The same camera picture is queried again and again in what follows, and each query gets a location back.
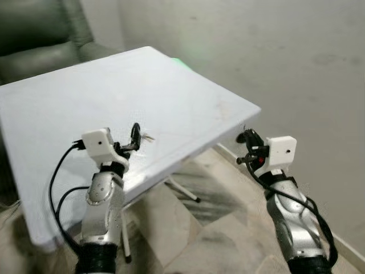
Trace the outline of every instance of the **floor tile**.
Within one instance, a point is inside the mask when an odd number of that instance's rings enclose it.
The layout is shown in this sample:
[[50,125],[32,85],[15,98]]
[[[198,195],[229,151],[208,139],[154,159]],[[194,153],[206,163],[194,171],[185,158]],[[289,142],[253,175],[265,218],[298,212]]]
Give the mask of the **floor tile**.
[[341,255],[338,256],[338,261],[332,268],[332,272],[333,274],[361,274],[361,271],[355,268]]
[[18,214],[0,231],[0,273],[71,273],[75,265],[69,263],[72,251],[66,253],[67,247],[62,247],[48,254],[41,252],[31,243],[21,209]]
[[247,206],[247,219],[248,227],[255,229],[256,227],[262,227],[270,235],[275,235],[274,222],[269,215],[266,208],[266,200],[264,197],[253,200],[246,204]]
[[255,274],[290,274],[290,270],[286,263],[270,255],[264,259]]
[[116,259],[117,272],[119,274],[162,274],[164,268],[152,248],[147,243],[134,222],[128,227],[129,245],[131,247],[132,262],[127,264],[124,259],[124,251],[119,248]]
[[194,162],[188,163],[172,177],[201,199],[200,203],[196,203],[181,192],[175,191],[173,186],[169,186],[203,226],[242,207],[231,193]]
[[254,273],[267,253],[232,214],[204,227],[169,266],[173,273]]
[[262,199],[262,188],[248,176],[231,165],[226,159],[213,150],[209,150],[213,164],[206,165],[200,158],[193,162],[199,164],[211,177],[229,191],[235,198],[243,203],[249,203],[256,199]]
[[0,247],[14,240],[13,222],[22,214],[21,205],[0,212]]
[[201,226],[164,185],[129,209],[131,216],[162,265],[167,265],[195,239]]

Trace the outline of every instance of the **silver robot arm segment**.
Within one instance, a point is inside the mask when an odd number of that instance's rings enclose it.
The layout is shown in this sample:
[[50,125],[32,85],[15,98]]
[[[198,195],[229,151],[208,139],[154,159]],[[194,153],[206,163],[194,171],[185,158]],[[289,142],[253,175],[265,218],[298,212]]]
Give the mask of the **silver robot arm segment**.
[[[291,272],[331,273],[331,267],[337,260],[332,233],[314,202],[299,190],[293,177],[285,174],[294,160],[297,140],[285,136],[268,138],[264,142],[254,130],[249,129],[237,137],[237,142],[246,143],[249,151],[246,157],[237,159],[237,164],[246,163],[250,174],[264,187],[267,211]],[[326,237],[331,246],[329,260],[314,222],[316,218],[321,220],[320,225],[325,223]]]
[[86,194],[87,208],[82,220],[79,261],[75,273],[115,273],[120,245],[124,192],[123,174],[128,171],[129,152],[140,147],[140,127],[136,123],[131,143],[121,147],[108,128],[82,135],[87,153],[100,171],[93,175]]

